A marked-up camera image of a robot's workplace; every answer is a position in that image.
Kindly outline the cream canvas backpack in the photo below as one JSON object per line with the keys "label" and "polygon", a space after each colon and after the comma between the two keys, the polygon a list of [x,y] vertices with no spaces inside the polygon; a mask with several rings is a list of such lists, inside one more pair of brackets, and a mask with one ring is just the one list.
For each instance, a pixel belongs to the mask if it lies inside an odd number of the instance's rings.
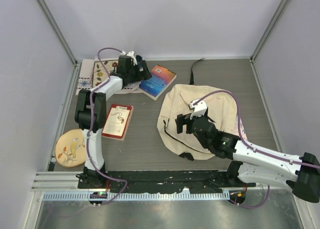
{"label": "cream canvas backpack", "polygon": [[[180,114],[192,112],[189,107],[192,101],[218,90],[208,85],[176,84],[165,95],[156,127],[168,150],[190,161],[204,161],[214,157],[192,134],[178,134],[175,119]],[[208,106],[208,117],[218,130],[236,136],[239,134],[237,106],[231,95],[218,92],[206,97],[204,102]]]}

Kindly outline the blue sunset paperback book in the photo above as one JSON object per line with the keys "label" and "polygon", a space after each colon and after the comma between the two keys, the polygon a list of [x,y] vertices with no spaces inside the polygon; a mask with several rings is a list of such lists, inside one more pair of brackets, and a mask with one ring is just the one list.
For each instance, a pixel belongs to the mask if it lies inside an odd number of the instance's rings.
{"label": "blue sunset paperback book", "polygon": [[152,77],[150,79],[143,80],[138,89],[143,94],[156,101],[176,79],[177,74],[160,65],[156,65],[151,70],[150,74]]}

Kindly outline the red white paperback book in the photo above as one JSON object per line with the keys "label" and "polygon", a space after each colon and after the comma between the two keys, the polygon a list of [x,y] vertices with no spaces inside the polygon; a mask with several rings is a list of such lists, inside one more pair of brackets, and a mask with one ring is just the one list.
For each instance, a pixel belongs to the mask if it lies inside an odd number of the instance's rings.
{"label": "red white paperback book", "polygon": [[111,104],[107,114],[102,136],[108,139],[124,141],[133,115],[132,105]]}

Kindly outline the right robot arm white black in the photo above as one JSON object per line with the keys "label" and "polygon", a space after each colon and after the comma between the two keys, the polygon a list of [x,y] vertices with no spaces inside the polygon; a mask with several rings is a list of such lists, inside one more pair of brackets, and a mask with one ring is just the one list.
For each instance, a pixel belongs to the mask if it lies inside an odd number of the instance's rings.
{"label": "right robot arm white black", "polygon": [[292,191],[307,202],[320,201],[320,162],[311,153],[302,156],[284,154],[219,131],[206,115],[179,114],[176,131],[196,137],[200,145],[221,159],[230,159],[226,182],[233,187],[240,183],[266,184]]}

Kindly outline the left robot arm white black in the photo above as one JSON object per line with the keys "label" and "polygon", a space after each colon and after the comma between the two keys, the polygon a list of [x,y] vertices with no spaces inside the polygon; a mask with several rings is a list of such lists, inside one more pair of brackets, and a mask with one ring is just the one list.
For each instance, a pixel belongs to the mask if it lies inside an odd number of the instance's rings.
{"label": "left robot arm white black", "polygon": [[79,189],[100,189],[109,180],[102,155],[102,129],[107,121],[107,100],[129,84],[151,77],[146,61],[130,51],[119,56],[116,70],[108,72],[102,83],[79,91],[74,120],[82,131],[86,149],[83,172],[76,175]]}

